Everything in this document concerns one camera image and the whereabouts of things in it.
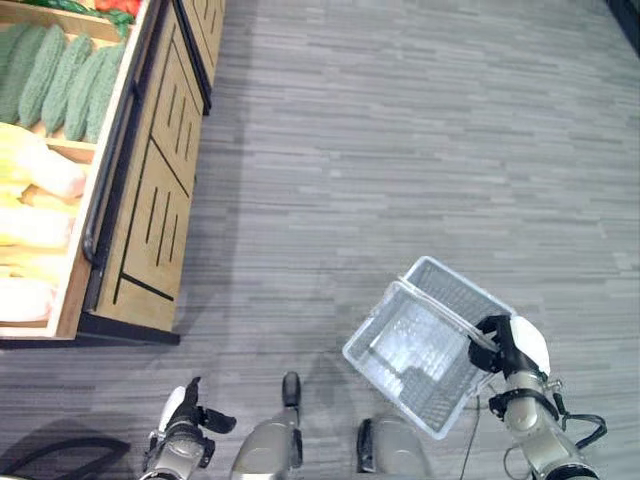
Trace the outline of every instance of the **plastic basket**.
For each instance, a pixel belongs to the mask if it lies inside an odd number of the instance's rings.
[[[431,257],[393,282],[344,346],[345,358],[414,423],[444,438],[492,374],[468,359],[470,340],[495,349],[475,328],[508,305]]]

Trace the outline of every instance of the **gray carpet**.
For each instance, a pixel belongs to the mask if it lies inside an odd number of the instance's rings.
[[[0,461],[93,429],[134,444],[105,476],[133,478],[166,395],[198,374],[203,399],[239,419],[197,476],[225,478],[296,369],[299,476],[350,478],[357,424],[390,407],[340,348],[433,255],[541,328],[568,407],[609,422],[591,461],[637,478],[639,85],[599,1],[230,0],[183,342],[1,352]],[[474,415],[425,438],[438,479],[458,478]],[[483,412],[465,478],[506,478],[510,445]]]

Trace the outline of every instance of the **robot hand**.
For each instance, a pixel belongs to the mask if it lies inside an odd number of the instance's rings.
[[[490,316],[477,327],[498,345],[498,352],[471,342],[469,359],[478,368],[502,371],[507,391],[489,400],[491,411],[507,425],[522,448],[536,479],[597,479],[580,452],[607,433],[604,419],[597,415],[571,415],[564,407],[559,389],[549,382],[551,367],[542,334],[523,317]],[[553,391],[555,406],[545,392]],[[567,420],[593,422],[598,428],[573,443],[565,435]]]
[[[198,406],[198,382],[176,388],[165,403],[158,429],[149,435],[140,480],[163,478],[187,480],[196,468],[206,468],[215,451],[215,442],[206,438],[201,427],[226,434],[236,426],[236,419]]]

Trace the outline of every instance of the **wire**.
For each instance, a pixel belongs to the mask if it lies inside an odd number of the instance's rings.
[[[462,471],[460,472],[459,480],[464,478],[464,472],[467,469],[467,462],[469,461],[469,455],[471,454],[471,447],[473,447],[473,441],[476,438],[476,433],[478,432],[478,424],[480,423],[480,395],[476,396],[476,421],[473,425],[473,430],[471,432],[471,438],[469,439],[469,445],[467,446],[467,453],[464,456],[464,463],[462,464]]]
[[[504,468],[504,473],[506,473],[507,477],[509,477],[511,480],[527,480],[529,478],[529,475],[533,475],[533,472],[529,470],[524,477],[514,477],[513,474],[509,471],[509,467],[507,466],[507,458],[509,458],[509,454],[513,450],[518,450],[519,448],[519,446],[507,448],[504,452],[504,456],[502,457],[502,467]]]

